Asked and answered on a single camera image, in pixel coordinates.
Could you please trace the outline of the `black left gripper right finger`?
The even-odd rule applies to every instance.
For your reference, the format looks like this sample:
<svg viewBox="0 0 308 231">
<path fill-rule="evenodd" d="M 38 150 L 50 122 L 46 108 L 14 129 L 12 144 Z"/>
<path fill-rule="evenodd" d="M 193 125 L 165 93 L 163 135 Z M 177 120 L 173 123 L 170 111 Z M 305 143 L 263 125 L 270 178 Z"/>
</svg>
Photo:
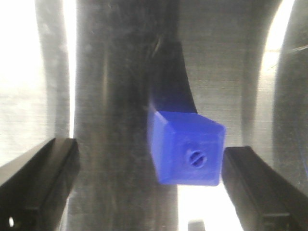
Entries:
<svg viewBox="0 0 308 231">
<path fill-rule="evenodd" d="M 308 197 L 249 146 L 227 147 L 223 183 L 245 231 L 306 231 Z"/>
</svg>

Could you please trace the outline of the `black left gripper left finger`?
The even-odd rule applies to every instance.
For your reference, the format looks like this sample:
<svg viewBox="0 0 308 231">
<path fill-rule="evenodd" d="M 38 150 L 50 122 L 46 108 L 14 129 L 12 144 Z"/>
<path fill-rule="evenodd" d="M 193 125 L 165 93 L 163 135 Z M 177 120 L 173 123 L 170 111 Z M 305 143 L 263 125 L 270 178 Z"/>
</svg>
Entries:
<svg viewBox="0 0 308 231">
<path fill-rule="evenodd" d="M 0 168 L 0 229 L 54 231 L 79 173 L 76 139 L 44 141 Z"/>
</svg>

